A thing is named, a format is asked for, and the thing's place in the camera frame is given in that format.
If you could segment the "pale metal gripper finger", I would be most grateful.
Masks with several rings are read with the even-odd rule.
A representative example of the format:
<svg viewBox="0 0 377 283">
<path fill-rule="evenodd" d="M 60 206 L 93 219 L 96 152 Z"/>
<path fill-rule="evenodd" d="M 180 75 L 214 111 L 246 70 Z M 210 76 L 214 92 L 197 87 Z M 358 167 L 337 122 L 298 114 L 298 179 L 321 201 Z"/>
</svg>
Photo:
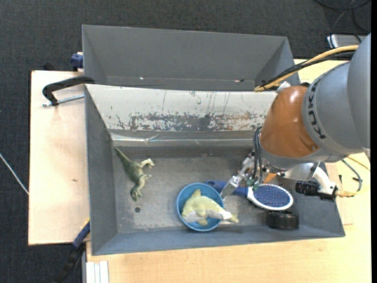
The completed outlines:
<svg viewBox="0 0 377 283">
<path fill-rule="evenodd" d="M 224 188 L 222 188 L 220 192 L 220 196 L 223 200 L 227 198 L 229 195 L 232 195 L 234 191 L 239 187 L 240 178 L 238 176 L 232 176 L 227 183 L 225 184 Z"/>
</svg>

